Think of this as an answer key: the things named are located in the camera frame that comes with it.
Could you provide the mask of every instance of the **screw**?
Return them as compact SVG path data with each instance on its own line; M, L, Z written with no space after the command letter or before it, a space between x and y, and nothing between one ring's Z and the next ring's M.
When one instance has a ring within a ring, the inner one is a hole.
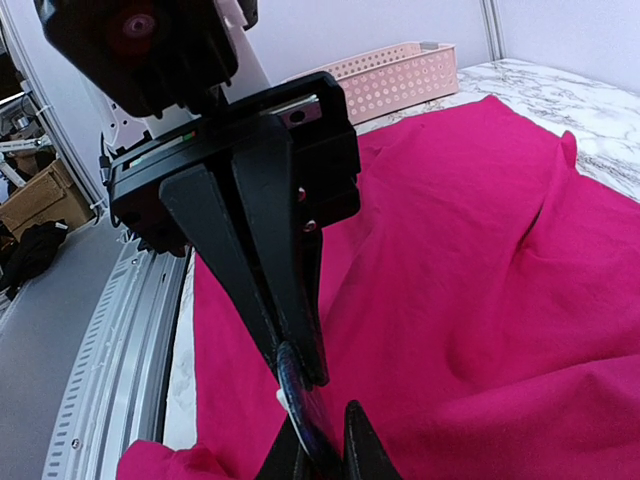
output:
M307 224L304 226L303 231L304 231L304 233L311 233L316 228L318 228L318 224L316 223L316 221L315 220L309 220L307 222Z
M150 36L156 29L156 19L151 15L139 13L127 19L122 32L129 38L139 39Z

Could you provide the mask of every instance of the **black cable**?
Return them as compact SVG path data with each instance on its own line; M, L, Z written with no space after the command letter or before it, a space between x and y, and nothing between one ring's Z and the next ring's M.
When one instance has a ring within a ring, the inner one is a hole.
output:
M103 157L106 157L107 154L106 154L105 149L104 149L104 142L105 142L105 140L104 140L104 132L100 132L100 155L102 155Z

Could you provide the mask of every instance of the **white marble surface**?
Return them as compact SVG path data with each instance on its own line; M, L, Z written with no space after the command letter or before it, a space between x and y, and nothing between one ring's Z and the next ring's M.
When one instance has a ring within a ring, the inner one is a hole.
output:
M640 96L560 70L517 60L459 72L460 92L372 120L359 134L403 118L496 95L514 111L578 139L578 170L640 201ZM167 400L164 443L189 448L196 439L193 373L193 262L184 287Z

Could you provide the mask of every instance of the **perforated basket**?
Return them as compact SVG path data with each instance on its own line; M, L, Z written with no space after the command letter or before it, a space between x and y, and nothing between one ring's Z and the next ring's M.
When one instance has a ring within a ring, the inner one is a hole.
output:
M403 43L325 65L355 125L458 91L454 45Z

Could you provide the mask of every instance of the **pink cloth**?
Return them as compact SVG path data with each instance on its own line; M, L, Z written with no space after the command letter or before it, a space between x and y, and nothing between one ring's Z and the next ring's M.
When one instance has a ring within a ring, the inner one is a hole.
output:
M360 147L363 210L322 272L339 434L358 399L405 478L637 478L639 206L495 98ZM285 418L200 261L195 293L198 447L137 443L120 480L252 478Z

